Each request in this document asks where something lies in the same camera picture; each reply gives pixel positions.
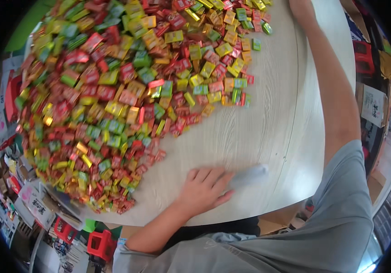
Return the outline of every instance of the person's left hand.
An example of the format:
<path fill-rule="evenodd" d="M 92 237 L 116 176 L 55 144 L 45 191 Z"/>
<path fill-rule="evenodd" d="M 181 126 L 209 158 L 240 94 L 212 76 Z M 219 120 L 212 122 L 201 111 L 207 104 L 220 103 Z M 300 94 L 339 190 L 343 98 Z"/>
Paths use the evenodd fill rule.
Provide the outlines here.
<path fill-rule="evenodd" d="M 234 175 L 233 172 L 225 172 L 224 167 L 192 169 L 174 205 L 189 219 L 224 204 L 230 200 L 234 190 L 220 194 Z"/>

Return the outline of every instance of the fingers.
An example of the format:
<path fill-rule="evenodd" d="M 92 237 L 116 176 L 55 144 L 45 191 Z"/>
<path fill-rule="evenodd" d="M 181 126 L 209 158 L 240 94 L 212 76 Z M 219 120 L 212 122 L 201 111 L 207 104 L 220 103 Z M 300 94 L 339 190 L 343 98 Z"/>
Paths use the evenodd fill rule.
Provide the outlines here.
<path fill-rule="evenodd" d="M 188 175 L 186 176 L 186 181 L 194 180 L 197 176 L 198 169 L 192 169 L 188 172 Z"/>
<path fill-rule="evenodd" d="M 209 175 L 211 170 L 212 170 L 211 168 L 200 168 L 194 180 L 196 180 L 198 183 L 203 182 L 206 179 L 206 177 Z"/>
<path fill-rule="evenodd" d="M 234 190 L 229 190 L 225 194 L 218 197 L 214 203 L 214 207 L 218 207 L 219 205 L 224 204 L 225 202 L 229 201 L 232 198 L 232 195 L 234 193 L 235 193 Z"/>
<path fill-rule="evenodd" d="M 234 175 L 234 172 L 226 173 L 220 180 L 217 181 L 217 183 L 214 184 L 212 189 L 218 193 L 221 193 L 227 187 L 227 184 L 229 184 Z"/>
<path fill-rule="evenodd" d="M 217 182 L 218 178 L 224 174 L 224 167 L 214 168 L 211 170 L 209 175 L 206 177 L 203 183 L 206 183 L 208 186 L 213 187 L 215 182 Z"/>

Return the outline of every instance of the wrapped candy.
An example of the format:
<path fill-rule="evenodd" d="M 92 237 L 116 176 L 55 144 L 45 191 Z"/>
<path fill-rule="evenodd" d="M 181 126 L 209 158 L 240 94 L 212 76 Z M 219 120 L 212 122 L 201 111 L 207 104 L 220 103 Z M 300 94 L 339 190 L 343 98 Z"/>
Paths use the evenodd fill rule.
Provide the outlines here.
<path fill-rule="evenodd" d="M 33 35 L 15 100 L 39 177 L 97 213 L 135 205 L 142 175 L 166 156 L 160 139 L 220 101 L 250 106 L 261 40 L 245 35 L 273 34 L 269 0 L 124 3 L 57 3 Z"/>

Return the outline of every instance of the gray t-shirt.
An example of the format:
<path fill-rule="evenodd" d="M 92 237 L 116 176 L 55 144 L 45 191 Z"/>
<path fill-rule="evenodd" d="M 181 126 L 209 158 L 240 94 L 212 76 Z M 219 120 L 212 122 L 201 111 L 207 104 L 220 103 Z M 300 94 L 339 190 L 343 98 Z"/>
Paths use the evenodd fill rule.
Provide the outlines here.
<path fill-rule="evenodd" d="M 289 233 L 257 238 L 220 232 L 159 256 L 119 243 L 113 272 L 356 272 L 373 230 L 359 140 L 330 160 L 313 201 L 312 216 Z"/>

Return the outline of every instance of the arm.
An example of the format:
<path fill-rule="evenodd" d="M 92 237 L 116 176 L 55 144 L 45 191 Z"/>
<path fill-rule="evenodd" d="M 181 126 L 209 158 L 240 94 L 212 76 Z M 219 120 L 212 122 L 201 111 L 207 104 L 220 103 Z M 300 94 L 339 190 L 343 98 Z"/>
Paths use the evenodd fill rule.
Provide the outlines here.
<path fill-rule="evenodd" d="M 290 0 L 292 13 L 305 31 L 317 69 L 323 106 L 324 166 L 346 143 L 361 139 L 358 107 L 346 74 L 320 29 L 311 0 Z"/>
<path fill-rule="evenodd" d="M 179 197 L 153 221 L 134 233 L 126 242 L 132 251 L 157 254 L 170 237 L 192 217 L 227 202 L 233 194 L 226 188 L 233 173 L 224 168 L 189 171 Z"/>

